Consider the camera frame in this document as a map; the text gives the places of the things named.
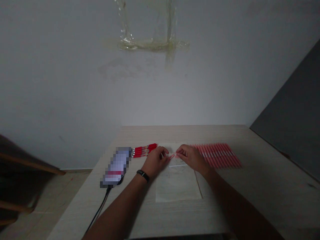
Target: white paper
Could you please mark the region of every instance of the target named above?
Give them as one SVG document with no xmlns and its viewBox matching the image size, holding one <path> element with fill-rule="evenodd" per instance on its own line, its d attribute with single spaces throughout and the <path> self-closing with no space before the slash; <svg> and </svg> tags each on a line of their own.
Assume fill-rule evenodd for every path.
<svg viewBox="0 0 320 240">
<path fill-rule="evenodd" d="M 175 153 L 182 143 L 161 143 L 169 154 Z M 173 158 L 157 177 L 156 202 L 173 202 L 201 199 L 197 178 L 193 169 L 181 159 Z"/>
</svg>

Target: table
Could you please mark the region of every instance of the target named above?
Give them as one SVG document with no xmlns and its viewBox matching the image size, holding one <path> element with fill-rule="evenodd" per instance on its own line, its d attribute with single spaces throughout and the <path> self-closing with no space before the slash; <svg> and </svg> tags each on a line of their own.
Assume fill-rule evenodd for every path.
<svg viewBox="0 0 320 240">
<path fill-rule="evenodd" d="M 247 198 L 277 229 L 320 227 L 320 185 L 244 125 L 125 126 L 107 148 L 48 239 L 81 239 L 99 208 L 106 189 L 100 179 L 118 146 L 160 142 L 225 142 L 242 169 L 218 173 Z M 133 159 L 123 183 L 114 188 L 105 208 L 140 169 L 145 158 Z M 203 199 L 155 203 L 154 182 L 142 203 L 130 238 L 221 233 L 229 230 L 203 177 L 197 173 Z"/>
</svg>

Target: tiled floor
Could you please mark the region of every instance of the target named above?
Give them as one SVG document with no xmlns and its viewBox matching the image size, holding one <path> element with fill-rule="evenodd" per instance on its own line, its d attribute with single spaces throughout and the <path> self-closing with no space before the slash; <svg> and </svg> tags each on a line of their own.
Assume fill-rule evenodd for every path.
<svg viewBox="0 0 320 240">
<path fill-rule="evenodd" d="M 90 172 L 54 176 L 45 186 L 35 210 L 0 232 L 0 240 L 46 239 Z"/>
</svg>

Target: baseboard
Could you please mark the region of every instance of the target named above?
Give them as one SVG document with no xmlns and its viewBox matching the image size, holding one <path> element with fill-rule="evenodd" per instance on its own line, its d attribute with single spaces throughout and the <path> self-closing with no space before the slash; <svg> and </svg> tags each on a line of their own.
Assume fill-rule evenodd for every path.
<svg viewBox="0 0 320 240">
<path fill-rule="evenodd" d="M 74 173 L 74 172 L 91 172 L 92 168 L 66 168 L 66 169 L 60 169 L 61 171 L 67 172 L 67 173 Z"/>
</svg>

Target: person's left hand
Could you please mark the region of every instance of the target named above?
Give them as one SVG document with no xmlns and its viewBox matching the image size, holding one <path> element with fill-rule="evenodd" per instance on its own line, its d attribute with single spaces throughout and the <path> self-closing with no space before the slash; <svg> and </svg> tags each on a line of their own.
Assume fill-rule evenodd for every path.
<svg viewBox="0 0 320 240">
<path fill-rule="evenodd" d="M 170 162 L 172 156 L 167 156 L 169 151 L 165 147 L 157 147 L 153 149 L 146 161 L 144 162 L 141 170 L 144 171 L 150 179 L 154 179 Z"/>
</svg>

